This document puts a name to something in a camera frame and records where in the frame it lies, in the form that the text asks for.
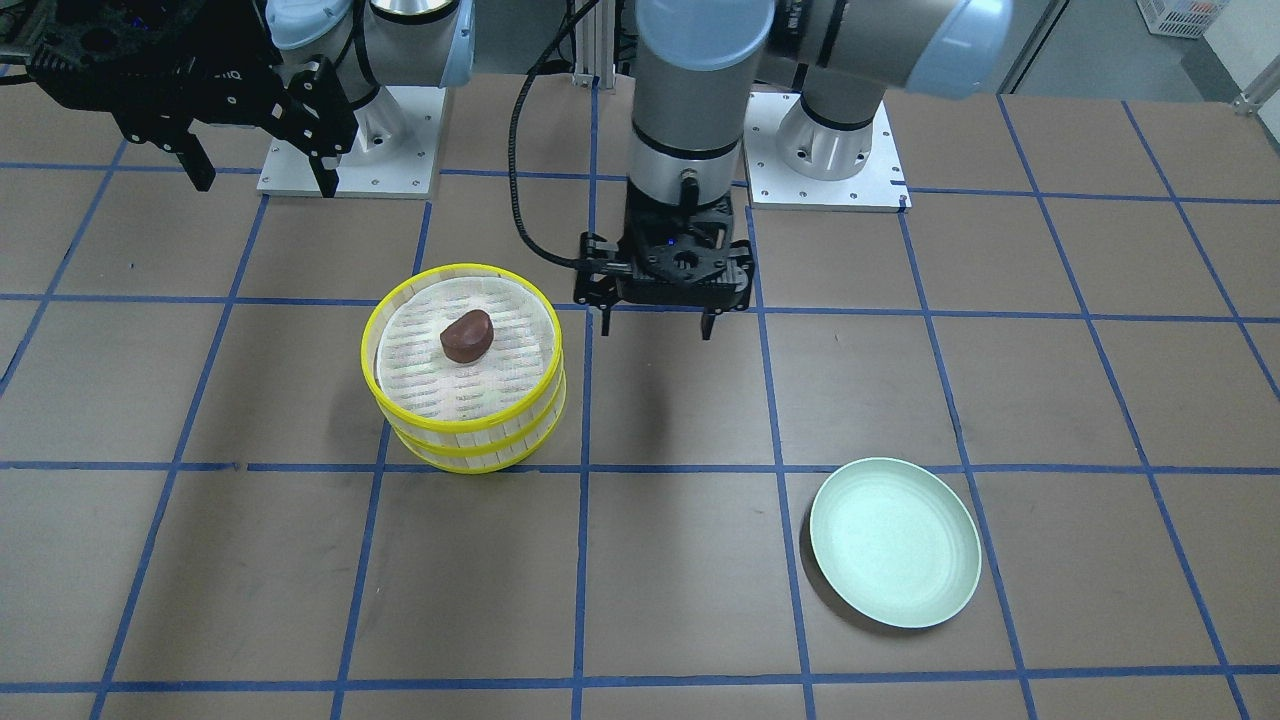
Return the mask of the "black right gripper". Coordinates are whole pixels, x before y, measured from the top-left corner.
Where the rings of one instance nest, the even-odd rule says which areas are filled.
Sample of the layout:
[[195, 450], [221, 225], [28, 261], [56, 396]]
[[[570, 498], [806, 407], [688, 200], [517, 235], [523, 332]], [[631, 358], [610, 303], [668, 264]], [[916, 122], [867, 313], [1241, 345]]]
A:
[[170, 149], [198, 192], [218, 172], [193, 122], [292, 143], [325, 199], [357, 129], [330, 60], [284, 59], [265, 1], [58, 1], [26, 72], [61, 106], [105, 111], [127, 138]]

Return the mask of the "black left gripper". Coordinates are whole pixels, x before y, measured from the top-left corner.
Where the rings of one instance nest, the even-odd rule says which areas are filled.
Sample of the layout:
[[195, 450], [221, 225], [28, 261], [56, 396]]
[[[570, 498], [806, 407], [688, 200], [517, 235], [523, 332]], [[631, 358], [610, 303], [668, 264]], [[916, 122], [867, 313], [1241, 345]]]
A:
[[611, 334], [618, 302], [700, 307], [700, 337], [709, 341], [721, 313], [748, 309], [753, 292], [755, 258], [733, 225], [731, 193], [685, 208], [628, 182], [620, 240], [580, 237], [585, 266], [575, 275], [573, 299], [598, 309], [602, 337]]

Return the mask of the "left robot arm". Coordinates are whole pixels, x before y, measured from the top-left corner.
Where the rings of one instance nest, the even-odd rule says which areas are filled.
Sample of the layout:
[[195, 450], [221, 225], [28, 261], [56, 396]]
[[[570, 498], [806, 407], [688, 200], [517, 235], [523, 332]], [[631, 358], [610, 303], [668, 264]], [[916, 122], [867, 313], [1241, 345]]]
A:
[[1010, 1], [639, 1], [623, 229], [586, 233], [577, 304], [746, 310], [756, 259], [732, 184], [800, 210], [905, 211], [891, 88], [952, 100], [983, 85]]

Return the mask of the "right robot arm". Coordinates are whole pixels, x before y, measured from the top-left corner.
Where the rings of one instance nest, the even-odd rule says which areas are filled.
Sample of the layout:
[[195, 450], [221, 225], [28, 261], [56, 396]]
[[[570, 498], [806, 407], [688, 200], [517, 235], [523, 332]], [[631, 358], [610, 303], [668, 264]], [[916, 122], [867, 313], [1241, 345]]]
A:
[[22, 68], [10, 85], [173, 155], [201, 192], [216, 170], [198, 123], [273, 137], [262, 193], [425, 199], [474, 29], [471, 1], [55, 1], [3, 61]]

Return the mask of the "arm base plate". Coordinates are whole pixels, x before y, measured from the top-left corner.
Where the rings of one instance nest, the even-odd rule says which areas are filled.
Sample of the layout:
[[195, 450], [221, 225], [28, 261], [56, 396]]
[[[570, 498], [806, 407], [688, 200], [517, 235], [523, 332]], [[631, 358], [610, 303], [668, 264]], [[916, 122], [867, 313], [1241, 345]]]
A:
[[436, 184], [449, 101], [447, 88], [381, 88], [355, 113], [358, 133], [337, 168], [337, 197], [429, 200]]
[[754, 92], [742, 155], [751, 201], [799, 211], [887, 211], [913, 208], [883, 102], [869, 126], [832, 129], [801, 108], [800, 94]]

